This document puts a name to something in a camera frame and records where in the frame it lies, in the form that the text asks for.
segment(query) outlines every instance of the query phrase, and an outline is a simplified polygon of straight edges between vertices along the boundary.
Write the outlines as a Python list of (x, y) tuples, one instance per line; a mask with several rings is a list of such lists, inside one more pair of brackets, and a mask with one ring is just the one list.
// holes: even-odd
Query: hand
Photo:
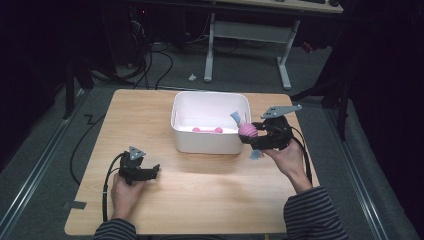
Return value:
[(112, 201), (115, 211), (112, 219), (121, 218), (128, 221), (140, 197), (141, 190), (146, 182), (133, 182), (132, 186), (125, 182), (125, 178), (116, 173), (113, 177)]
[(275, 149), (262, 150), (270, 156), (278, 169), (285, 174), (292, 183), (296, 193), (301, 193), (312, 188), (303, 169), (303, 152), (299, 144), (291, 140), (289, 146), (281, 151)]

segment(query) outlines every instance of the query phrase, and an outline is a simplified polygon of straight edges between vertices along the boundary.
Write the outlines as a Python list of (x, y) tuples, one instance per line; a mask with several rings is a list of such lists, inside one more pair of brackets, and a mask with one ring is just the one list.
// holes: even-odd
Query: striped shirt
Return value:
[(348, 239), (324, 187), (292, 196), (284, 206), (288, 239)]
[(134, 240), (137, 239), (135, 227), (131, 223), (115, 218), (104, 222), (96, 230), (93, 240)]
[[(297, 239), (348, 239), (333, 202), (324, 187), (312, 188), (289, 197), (284, 206), (287, 237)], [(94, 240), (135, 240), (134, 225), (122, 219), (104, 222)]]

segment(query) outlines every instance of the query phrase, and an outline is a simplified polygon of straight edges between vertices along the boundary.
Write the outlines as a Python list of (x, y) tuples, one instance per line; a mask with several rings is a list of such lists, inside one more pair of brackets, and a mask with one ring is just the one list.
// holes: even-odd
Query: gray carpet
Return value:
[[(192, 48), (185, 50), (165, 45), (155, 46), (156, 50), (166, 49), (163, 53), (171, 56), (173, 60), (173, 67), (161, 80), (160, 88), (178, 87), (293, 95), (314, 85), (322, 66), (331, 53), (331, 49), (318, 50), (311, 54), (307, 54), (302, 49), (292, 49), (287, 62), (292, 90), (288, 92), (282, 89), (275, 65), (275, 57), (278, 56), (277, 52), (281, 49), (280, 45), (267, 45), (262, 48), (239, 46), (231, 53), (217, 53), (214, 79), (211, 83), (205, 83), (202, 80), (206, 50), (204, 48), (194, 49), (201, 46), (201, 44), (192, 45)], [(233, 46), (218, 46), (217, 50), (232, 51)], [(165, 55), (153, 54), (152, 67), (147, 74), (150, 88), (167, 71), (170, 62)], [(119, 70), (120, 74), (131, 71), (125, 68)], [(197, 80), (189, 81), (188, 77), (191, 74), (195, 74)], [(144, 83), (144, 80), (140, 82), (138, 88), (145, 89)], [(107, 111), (113, 92), (119, 88), (129, 87), (114, 82), (97, 81), (92, 91), (83, 94), (86, 96), (85, 101), (81, 103), (62, 140), (55, 148), (51, 162), (48, 162), (47, 170), (14, 224), (8, 239), (90, 239), (90, 236), (68, 236), (63, 230), (69, 214), (69, 209), (63, 208), (64, 203), (72, 201), (78, 190), (77, 184), (70, 175), (69, 163), (78, 141), (91, 127), (88, 124), (89, 117), (85, 115), (92, 115), (92, 121), (103, 116)], [(296, 103), (302, 104), (304, 107), (297, 112), (297, 116), (321, 185), (327, 187), (332, 195), (349, 237), (351, 239), (374, 239), (366, 215), (352, 186), (344, 154), (339, 147), (339, 139), (333, 133), (333, 125), (318, 100), (317, 97), (308, 97)], [(64, 101), (65, 95), (62, 90), (56, 97), (56, 104), (35, 124), (32, 133), (12, 162), (1, 173), (0, 216), (5, 216), (31, 170), (42, 156), (55, 130), (60, 124), (63, 124)], [(419, 239), (375, 161), (352, 104), (349, 106), (348, 113), (347, 144), (361, 173), (362, 180), (375, 203), (387, 237), (389, 239)], [(81, 179), (84, 174), (100, 128), (101, 122), (89, 131), (75, 151), (73, 170), (77, 179)], [(247, 239), (247, 236), (231, 237)], [(263, 236), (251, 237), (261, 239)]]

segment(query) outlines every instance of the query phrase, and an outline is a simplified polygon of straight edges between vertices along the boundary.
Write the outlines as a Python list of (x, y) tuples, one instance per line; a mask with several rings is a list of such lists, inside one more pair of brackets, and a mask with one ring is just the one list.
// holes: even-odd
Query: white container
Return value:
[[(206, 154), (239, 154), (243, 143), (231, 114), (251, 122), (247, 98), (221, 92), (180, 92), (175, 96), (171, 126), (178, 151)], [(216, 128), (222, 133), (215, 133)], [(199, 128), (202, 132), (193, 131)]]

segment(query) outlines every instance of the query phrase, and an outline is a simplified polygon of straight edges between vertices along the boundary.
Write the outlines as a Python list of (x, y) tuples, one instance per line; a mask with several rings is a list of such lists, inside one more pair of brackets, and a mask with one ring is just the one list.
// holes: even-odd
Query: pink toy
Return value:
[(215, 128), (214, 130), (201, 130), (198, 127), (193, 128), (193, 132), (205, 132), (205, 133), (222, 133), (223, 130), (220, 127)]
[(256, 127), (251, 123), (245, 123), (240, 126), (238, 133), (243, 136), (257, 137), (258, 129), (256, 129)]

